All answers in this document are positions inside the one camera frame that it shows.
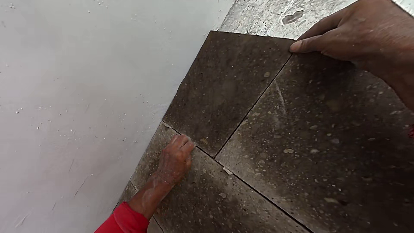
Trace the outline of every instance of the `forearm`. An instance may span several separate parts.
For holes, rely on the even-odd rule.
[[[128,204],[132,210],[144,215],[149,220],[158,204],[171,191],[172,187],[172,185],[160,179],[157,173],[154,173]]]

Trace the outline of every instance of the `wrist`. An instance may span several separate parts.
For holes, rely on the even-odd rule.
[[[171,190],[175,186],[173,182],[169,182],[168,179],[166,179],[166,177],[164,177],[158,170],[150,176],[148,182],[150,181],[153,183],[154,187],[161,187]]]

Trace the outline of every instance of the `tile grout line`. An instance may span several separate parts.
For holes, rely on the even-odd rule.
[[[160,224],[158,223],[158,221],[156,220],[155,216],[152,215],[152,217],[154,218],[155,222],[157,223],[157,225],[159,226],[159,228],[161,229],[162,233],[165,233],[164,229],[160,226]]]
[[[175,132],[177,132],[178,134],[181,135],[180,132],[178,132],[176,129],[174,129],[173,127],[171,127],[172,130],[174,130]],[[203,149],[201,149],[200,147],[198,147],[196,145],[196,147],[198,149],[200,149],[202,152],[204,152],[207,156],[209,156],[210,158],[213,159],[213,161],[215,161],[217,164],[219,164],[220,166],[224,167],[219,161],[215,160],[213,157],[211,157],[207,152],[205,152]],[[292,219],[295,223],[297,223],[298,225],[300,225],[301,227],[303,227],[305,230],[307,230],[309,233],[314,233],[314,231],[312,231],[311,229],[309,229],[307,226],[305,226],[303,223],[301,223],[299,220],[297,220],[295,217],[293,217],[291,214],[289,214],[289,212],[285,211],[283,208],[281,208],[280,206],[278,206],[276,203],[274,203],[273,201],[271,201],[269,198],[267,198],[265,195],[261,194],[258,190],[256,190],[255,188],[253,188],[251,185],[249,185],[248,183],[246,183],[243,179],[241,179],[239,176],[237,176],[235,173],[233,173],[233,175],[241,180],[245,185],[247,185],[250,189],[252,189],[254,192],[256,192],[257,194],[259,194],[262,198],[264,198],[265,200],[267,200],[270,204],[272,204],[273,206],[275,206],[278,210],[280,210],[282,213],[284,213],[286,216],[288,216],[290,219]]]
[[[161,120],[161,122],[163,122],[164,124],[166,124],[166,125],[168,125],[168,126],[170,126],[169,124],[167,124],[164,120]],[[180,133],[180,132],[178,132],[176,129],[174,129],[173,127],[168,127],[168,128],[171,128],[172,130],[174,130],[175,132],[177,132],[178,134],[182,134],[182,133]],[[211,157],[213,160],[214,160],[214,157],[212,157],[209,153],[207,153],[207,152],[205,152],[202,148],[200,148],[199,146],[197,146],[197,144],[195,145],[199,150],[201,150],[202,152],[204,152],[204,154],[206,154],[206,155],[208,155],[209,157]]]
[[[283,68],[286,66],[286,64],[289,62],[290,58],[292,57],[292,54],[290,54],[289,58],[286,60],[285,64],[280,68],[279,72],[274,76],[272,81],[269,83],[269,85],[266,87],[266,89],[263,91],[262,94],[260,94],[259,98],[256,100],[256,102],[253,104],[253,106],[249,109],[247,114],[244,116],[244,118],[241,120],[241,122],[237,125],[237,127],[234,129],[234,131],[230,134],[230,136],[227,138],[226,142],[221,146],[220,150],[216,153],[216,155],[213,157],[214,160],[216,160],[217,155],[221,152],[221,150],[224,148],[224,146],[229,142],[233,134],[237,131],[237,129],[240,127],[241,123],[246,119],[246,117],[249,115],[250,111],[256,106],[256,104],[259,102],[259,100],[262,98],[263,94],[269,89],[270,85],[274,82],[276,77],[280,74],[280,72],[283,70]]]

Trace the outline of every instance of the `floor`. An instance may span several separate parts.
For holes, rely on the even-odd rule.
[[[210,32],[121,201],[185,133],[197,148],[154,215],[165,233],[412,232],[414,114],[368,72],[292,42]]]

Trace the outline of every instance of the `fingernail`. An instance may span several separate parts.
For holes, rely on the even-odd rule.
[[[297,41],[290,46],[290,51],[293,53],[299,52],[302,45],[302,41]]]

